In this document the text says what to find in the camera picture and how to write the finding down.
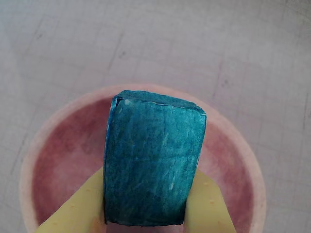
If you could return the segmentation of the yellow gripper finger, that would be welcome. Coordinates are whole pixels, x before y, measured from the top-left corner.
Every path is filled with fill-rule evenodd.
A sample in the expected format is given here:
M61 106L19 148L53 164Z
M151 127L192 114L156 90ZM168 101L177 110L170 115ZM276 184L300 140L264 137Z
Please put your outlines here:
M235 227L218 185L200 170L196 171L187 197L185 233L234 233Z
M103 168L95 172L37 233L104 233Z

